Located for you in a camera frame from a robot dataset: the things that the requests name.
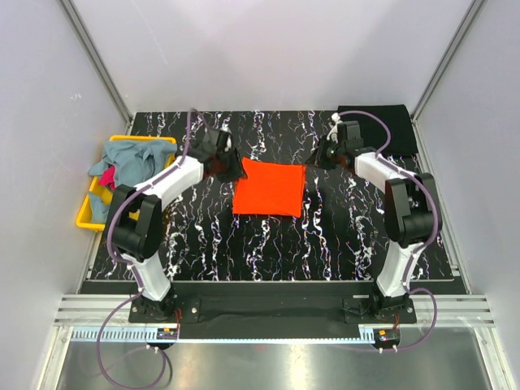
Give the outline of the orange t-shirt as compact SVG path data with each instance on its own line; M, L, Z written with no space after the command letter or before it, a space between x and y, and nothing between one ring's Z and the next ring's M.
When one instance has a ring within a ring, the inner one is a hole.
M235 215L278 215L300 218L306 184L304 165L242 159L246 178L236 184Z

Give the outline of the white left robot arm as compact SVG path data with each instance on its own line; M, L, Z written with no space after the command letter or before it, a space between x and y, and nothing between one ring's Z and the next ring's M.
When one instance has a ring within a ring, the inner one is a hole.
M176 295L158 253L165 232L163 211L209 176L222 183L245 178L239 151L193 150L152 178L134 186L121 184L113 192L105 224L108 253L133 273L137 309L159 322L169 320L176 310Z

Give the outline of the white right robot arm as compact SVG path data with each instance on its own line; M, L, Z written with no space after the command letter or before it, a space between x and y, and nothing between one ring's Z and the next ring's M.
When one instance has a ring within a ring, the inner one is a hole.
M327 136L320 138L305 164L323 170L347 168L383 192L388 251L368 310L376 321L387 322L405 309L415 265L442 228L434 177L407 171L369 148L348 149L346 141Z

